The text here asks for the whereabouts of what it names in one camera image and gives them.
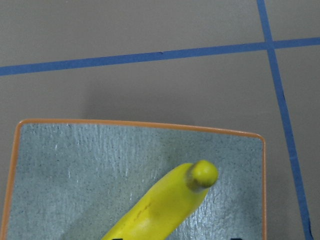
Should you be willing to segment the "grey square plate orange rim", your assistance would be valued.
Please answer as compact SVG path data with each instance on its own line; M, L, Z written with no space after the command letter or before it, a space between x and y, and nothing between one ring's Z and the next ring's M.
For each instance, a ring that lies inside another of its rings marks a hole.
M266 143L166 123L26 119L15 130L0 237L99 240L174 167L214 163L216 184L171 240L265 240Z

